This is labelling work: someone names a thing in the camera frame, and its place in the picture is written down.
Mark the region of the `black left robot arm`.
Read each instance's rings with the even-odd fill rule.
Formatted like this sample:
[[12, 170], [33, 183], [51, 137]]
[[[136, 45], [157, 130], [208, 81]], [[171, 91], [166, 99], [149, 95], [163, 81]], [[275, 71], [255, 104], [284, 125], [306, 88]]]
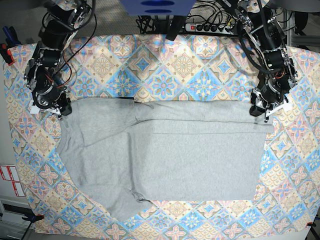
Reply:
[[251, 91], [249, 113], [269, 117], [289, 106], [287, 94], [297, 85], [297, 71], [285, 45], [285, 34], [274, 11], [257, 2], [258, 12], [237, 5], [237, 35], [249, 62], [258, 70], [258, 85]]

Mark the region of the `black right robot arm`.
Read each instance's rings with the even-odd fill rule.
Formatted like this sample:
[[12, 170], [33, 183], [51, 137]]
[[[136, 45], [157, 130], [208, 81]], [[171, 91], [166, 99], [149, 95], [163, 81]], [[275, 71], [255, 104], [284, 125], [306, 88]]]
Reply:
[[24, 72], [33, 114], [45, 111], [62, 118], [72, 113], [71, 100], [67, 97], [68, 81], [62, 79], [60, 71], [70, 65], [65, 50], [72, 39], [91, 20], [96, 20], [97, 2], [67, 0], [65, 4], [71, 5], [70, 9], [61, 8], [58, 0], [44, 4], [47, 12], [38, 34], [40, 41]]

